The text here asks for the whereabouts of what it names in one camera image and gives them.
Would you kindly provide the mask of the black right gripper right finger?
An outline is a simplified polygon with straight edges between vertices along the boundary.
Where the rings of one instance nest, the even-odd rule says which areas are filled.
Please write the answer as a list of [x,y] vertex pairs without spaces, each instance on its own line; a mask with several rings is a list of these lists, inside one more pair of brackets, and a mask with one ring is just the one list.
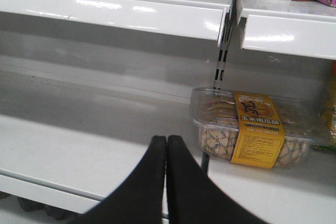
[[221,191],[178,135],[167,139],[166,193],[169,223],[266,223]]

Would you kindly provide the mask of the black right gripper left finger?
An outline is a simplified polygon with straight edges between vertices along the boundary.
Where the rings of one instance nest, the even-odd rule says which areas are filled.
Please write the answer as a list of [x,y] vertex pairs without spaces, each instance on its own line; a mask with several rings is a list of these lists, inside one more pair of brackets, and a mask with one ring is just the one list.
[[162,223],[166,137],[152,137],[129,176],[99,204],[71,223]]

